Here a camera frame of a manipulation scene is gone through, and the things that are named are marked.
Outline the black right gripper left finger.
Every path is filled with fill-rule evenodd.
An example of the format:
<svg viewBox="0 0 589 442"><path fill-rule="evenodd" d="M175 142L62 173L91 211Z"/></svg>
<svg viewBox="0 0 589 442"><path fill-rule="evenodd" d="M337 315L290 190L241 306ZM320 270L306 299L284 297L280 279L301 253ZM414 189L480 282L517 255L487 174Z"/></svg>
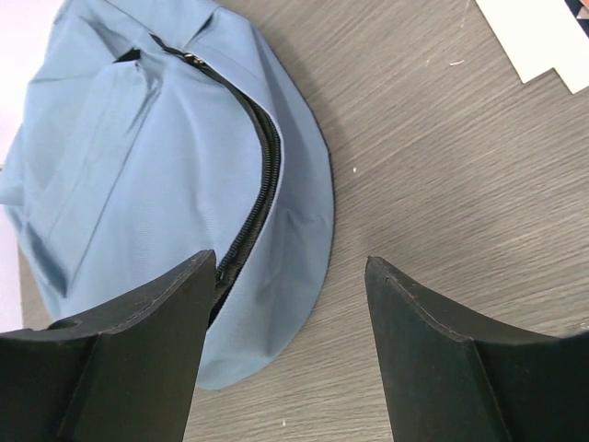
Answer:
<svg viewBox="0 0 589 442"><path fill-rule="evenodd" d="M1 336L5 441L180 441L209 315L215 257L34 331Z"/></svg>

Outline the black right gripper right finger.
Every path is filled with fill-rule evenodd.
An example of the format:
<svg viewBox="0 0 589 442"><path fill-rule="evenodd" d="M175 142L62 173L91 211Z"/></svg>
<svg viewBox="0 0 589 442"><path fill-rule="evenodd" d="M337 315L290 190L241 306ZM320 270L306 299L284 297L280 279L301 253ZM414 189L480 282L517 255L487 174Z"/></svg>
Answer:
<svg viewBox="0 0 589 442"><path fill-rule="evenodd" d="M364 272L397 441L584 441L588 335L482 315L379 257Z"/></svg>

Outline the light blue student backpack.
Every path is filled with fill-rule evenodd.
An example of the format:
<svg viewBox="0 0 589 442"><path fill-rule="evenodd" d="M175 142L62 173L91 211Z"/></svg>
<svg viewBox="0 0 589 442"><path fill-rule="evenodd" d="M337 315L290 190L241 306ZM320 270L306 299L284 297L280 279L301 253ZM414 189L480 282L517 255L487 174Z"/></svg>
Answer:
<svg viewBox="0 0 589 442"><path fill-rule="evenodd" d="M205 390L294 339L334 233L315 116L260 31L214 1L64 2L1 203L56 320L213 251Z"/></svg>

